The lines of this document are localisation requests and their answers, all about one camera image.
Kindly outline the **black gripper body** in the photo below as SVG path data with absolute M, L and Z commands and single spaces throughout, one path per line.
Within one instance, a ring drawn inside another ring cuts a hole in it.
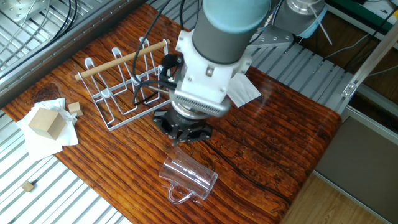
M 205 120 L 194 120 L 183 117 L 178 114 L 172 107 L 168 109 L 172 120 L 178 127 L 178 142 L 196 142 L 195 131 L 206 124 Z

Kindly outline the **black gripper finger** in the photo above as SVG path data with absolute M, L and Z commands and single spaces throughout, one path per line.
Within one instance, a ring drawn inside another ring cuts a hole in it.
M 195 140 L 196 141 L 208 140 L 208 139 L 211 138 L 212 132 L 213 132 L 213 127 L 210 126 L 209 124 L 205 124 L 203 126 L 200 126 L 195 131 Z
M 172 120 L 170 113 L 166 110 L 155 110 L 153 116 L 153 122 L 159 128 L 159 130 L 172 140 L 172 145 L 177 146 L 178 140 L 178 127 Z

